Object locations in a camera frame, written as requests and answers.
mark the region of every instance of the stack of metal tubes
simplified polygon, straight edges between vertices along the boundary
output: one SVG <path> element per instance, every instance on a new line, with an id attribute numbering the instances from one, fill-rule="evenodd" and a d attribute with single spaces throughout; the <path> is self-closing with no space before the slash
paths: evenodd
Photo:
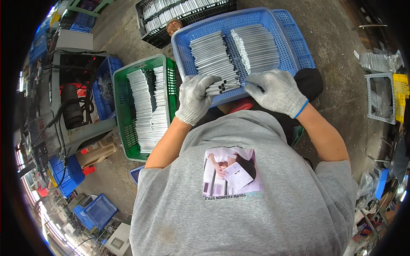
<path id="1" fill-rule="evenodd" d="M 155 145 L 164 136 L 166 130 L 168 129 L 168 120 L 166 117 L 165 108 L 165 84 L 164 84 L 164 67 L 160 66 L 154 68 L 155 80 L 155 91 L 154 97 L 157 103 L 157 108 L 152 114 L 152 132 L 150 139 L 155 142 Z"/>
<path id="2" fill-rule="evenodd" d="M 248 74 L 279 67 L 275 40 L 262 24 L 233 29 L 231 35 Z"/>
<path id="3" fill-rule="evenodd" d="M 191 14 L 192 11 L 196 11 L 201 7 L 206 7 L 224 1 L 226 0 L 188 0 L 169 10 L 166 10 L 158 17 L 148 21 L 145 25 L 145 29 L 149 33 L 157 28 L 165 27 L 166 24 L 172 19 L 185 17 L 186 15 Z"/>
<path id="4" fill-rule="evenodd" d="M 211 84 L 206 89 L 206 96 L 216 96 L 222 94 L 226 90 L 236 89 L 239 86 L 237 84 L 228 84 L 226 80 L 221 80 L 216 83 Z"/>
<path id="5" fill-rule="evenodd" d="M 224 91 L 239 88 L 239 75 L 226 53 L 222 31 L 192 40 L 190 45 L 195 66 L 200 75 L 213 75 L 225 80 L 225 84 L 234 85 L 225 87 Z"/>
<path id="6" fill-rule="evenodd" d="M 175 4 L 181 0 L 154 0 L 148 3 L 143 9 L 142 14 L 144 19 L 151 18 L 155 14 L 159 13 L 162 9 L 172 4 Z"/>
<path id="7" fill-rule="evenodd" d="M 132 96 L 134 97 L 135 106 L 135 131 L 138 135 L 138 143 L 141 147 L 141 153 L 151 153 L 157 142 L 164 135 L 167 125 L 165 112 L 164 96 L 164 74 L 163 67 L 154 70 L 158 74 L 155 83 L 158 88 L 154 91 L 157 108 L 153 112 L 151 95 L 149 92 L 148 79 L 146 72 L 137 70 L 127 74 L 130 81 Z"/>

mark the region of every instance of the work glove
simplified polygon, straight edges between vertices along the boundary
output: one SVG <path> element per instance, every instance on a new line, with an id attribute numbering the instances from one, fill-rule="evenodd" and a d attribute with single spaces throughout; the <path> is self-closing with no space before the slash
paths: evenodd
<path id="1" fill-rule="evenodd" d="M 175 116 L 184 123 L 194 126 L 211 106 L 212 96 L 205 96 L 206 88 L 220 80 L 220 77 L 211 75 L 186 76 L 180 86 L 180 107 Z"/>
<path id="2" fill-rule="evenodd" d="M 296 118 L 309 102 L 299 91 L 295 79 L 287 71 L 275 69 L 263 73 L 252 73 L 245 80 L 252 83 L 245 86 L 245 91 L 261 107 L 270 111 Z"/>

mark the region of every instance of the person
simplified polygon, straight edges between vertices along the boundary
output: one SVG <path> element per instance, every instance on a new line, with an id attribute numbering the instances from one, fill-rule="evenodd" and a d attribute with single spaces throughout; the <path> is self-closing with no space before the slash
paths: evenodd
<path id="1" fill-rule="evenodd" d="M 206 88 L 219 79 L 187 76 L 180 87 L 175 118 L 139 174 L 133 255 L 342 255 L 358 189 L 342 137 L 280 70 L 250 74 L 244 89 L 262 108 L 300 122 L 322 161 L 314 171 L 264 111 L 191 130 L 211 105 Z M 204 196 L 204 154 L 219 147 L 253 149 L 263 190 Z"/>
<path id="2" fill-rule="evenodd" d="M 216 173 L 221 177 L 226 177 L 225 169 L 232 164 L 239 162 L 246 172 L 255 179 L 255 163 L 252 159 L 253 150 L 243 150 L 240 148 L 214 148 L 205 151 L 206 158 L 211 161 Z"/>

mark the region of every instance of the red object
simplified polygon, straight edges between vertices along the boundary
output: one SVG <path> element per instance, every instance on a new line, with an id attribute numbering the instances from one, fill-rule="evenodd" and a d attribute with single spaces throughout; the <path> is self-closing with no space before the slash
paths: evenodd
<path id="1" fill-rule="evenodd" d="M 77 95 L 79 97 L 85 97 L 85 92 L 87 91 L 87 88 L 85 88 L 85 86 L 83 86 L 80 83 L 71 83 L 71 84 L 74 84 L 75 87 L 77 88 Z M 66 85 L 66 84 L 61 84 L 60 85 L 60 95 L 61 95 L 61 89 L 63 88 L 64 85 Z"/>
<path id="2" fill-rule="evenodd" d="M 83 170 L 82 170 L 82 173 L 84 173 L 84 175 L 89 175 L 90 173 L 93 173 L 93 172 L 95 172 L 97 169 L 96 169 L 96 167 L 95 166 L 88 166 L 88 167 L 86 167 L 86 168 L 84 168 Z"/>
<path id="3" fill-rule="evenodd" d="M 237 101 L 238 106 L 232 109 L 228 114 L 232 114 L 236 111 L 239 110 L 248 110 L 251 107 L 253 107 L 252 102 L 249 100 L 249 98 L 243 98 Z"/>
<path id="4" fill-rule="evenodd" d="M 48 192 L 47 192 L 47 189 L 46 189 L 46 188 L 39 188 L 39 189 L 37 190 L 37 192 L 39 193 L 39 195 L 40 195 L 41 197 L 46 197 L 46 196 L 48 196 Z"/>

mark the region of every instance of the yellow plastic crate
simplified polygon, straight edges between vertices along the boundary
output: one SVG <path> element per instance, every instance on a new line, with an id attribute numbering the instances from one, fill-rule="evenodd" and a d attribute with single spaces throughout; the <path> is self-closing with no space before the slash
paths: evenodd
<path id="1" fill-rule="evenodd" d="M 55 179 L 52 176 L 50 169 L 47 169 L 47 174 L 48 174 L 49 178 L 51 179 L 51 182 L 54 185 L 54 187 L 57 187 L 57 182 L 55 182 Z"/>
<path id="2" fill-rule="evenodd" d="M 394 97 L 396 104 L 396 120 L 404 122 L 406 99 L 409 98 L 409 82 L 407 75 L 393 74 Z"/>

